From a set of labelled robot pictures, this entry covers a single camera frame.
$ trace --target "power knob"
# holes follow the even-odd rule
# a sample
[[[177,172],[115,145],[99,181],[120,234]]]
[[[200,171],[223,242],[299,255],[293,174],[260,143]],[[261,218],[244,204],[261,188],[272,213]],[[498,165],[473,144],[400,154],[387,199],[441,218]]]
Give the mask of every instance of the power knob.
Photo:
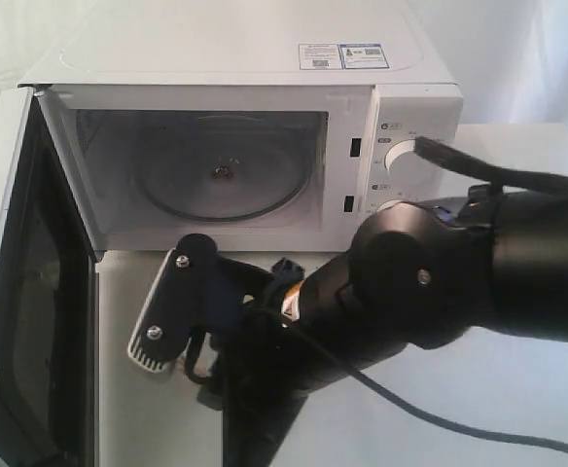
[[[399,191],[401,199],[420,200],[433,197],[438,186],[438,168],[417,156],[414,140],[395,144],[385,155],[385,168],[390,183]]]

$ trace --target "white table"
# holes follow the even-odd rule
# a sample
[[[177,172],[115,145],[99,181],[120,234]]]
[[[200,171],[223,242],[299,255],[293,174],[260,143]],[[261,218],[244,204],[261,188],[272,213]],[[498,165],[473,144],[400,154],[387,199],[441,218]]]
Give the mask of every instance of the white table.
[[[461,126],[457,146],[520,166],[568,174],[564,126]],[[461,191],[463,178],[447,177]],[[279,254],[234,257],[268,267]],[[308,271],[329,255],[289,255]],[[220,465],[220,417],[195,402],[180,374],[146,377],[124,355],[162,254],[109,252],[100,272],[100,441],[102,467]],[[476,427],[568,442],[568,344],[473,329],[434,351],[409,346],[367,374],[422,409]],[[558,466],[568,456],[476,440],[419,421],[350,378],[313,394],[273,467]]]

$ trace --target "microwave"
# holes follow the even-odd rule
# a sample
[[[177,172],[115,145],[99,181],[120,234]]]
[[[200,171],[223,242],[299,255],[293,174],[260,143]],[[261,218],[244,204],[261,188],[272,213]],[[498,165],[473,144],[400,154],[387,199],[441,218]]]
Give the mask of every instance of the microwave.
[[[0,97],[0,466],[96,464],[105,252],[343,251],[462,100],[400,0],[98,2]]]

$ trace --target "wire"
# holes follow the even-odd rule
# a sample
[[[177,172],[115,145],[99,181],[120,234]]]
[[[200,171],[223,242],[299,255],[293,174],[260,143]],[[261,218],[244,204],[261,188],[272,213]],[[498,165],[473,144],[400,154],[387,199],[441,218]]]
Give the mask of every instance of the wire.
[[[422,409],[419,409],[413,404],[410,404],[405,399],[402,399],[394,392],[382,386],[375,380],[367,377],[357,368],[349,365],[345,361],[336,357],[332,352],[330,352],[325,347],[323,347],[323,345],[321,345],[318,341],[316,341],[306,332],[301,330],[300,327],[297,326],[295,321],[289,319],[287,316],[277,311],[270,310],[268,308],[259,308],[258,310],[265,312],[280,320],[295,335],[297,335],[300,339],[302,339],[308,345],[314,348],[314,350],[322,354],[327,360],[332,362],[335,366],[339,367],[341,370],[343,370],[351,377],[357,379],[359,382],[367,386],[368,389],[374,391],[382,398],[388,400],[389,402],[397,406],[399,409],[409,413],[410,415],[415,416],[416,418],[431,423],[432,425],[439,426],[440,428],[443,428],[445,430],[453,431],[461,435],[471,436],[473,438],[479,438],[481,440],[495,441],[498,443],[508,443],[512,445],[531,446],[534,448],[551,449],[568,454],[568,443],[563,443],[561,441],[551,440],[548,438],[539,438],[535,436],[513,435],[498,431],[483,430],[480,428],[474,428],[472,426],[464,425],[462,423],[457,423],[456,421],[448,420],[441,416],[423,411]]]

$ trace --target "open microwave door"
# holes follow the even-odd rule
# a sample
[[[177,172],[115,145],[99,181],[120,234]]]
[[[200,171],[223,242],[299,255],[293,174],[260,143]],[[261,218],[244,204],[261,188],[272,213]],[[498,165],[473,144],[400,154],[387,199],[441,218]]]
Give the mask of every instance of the open microwave door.
[[[0,98],[0,466],[90,467],[95,256],[33,93]]]

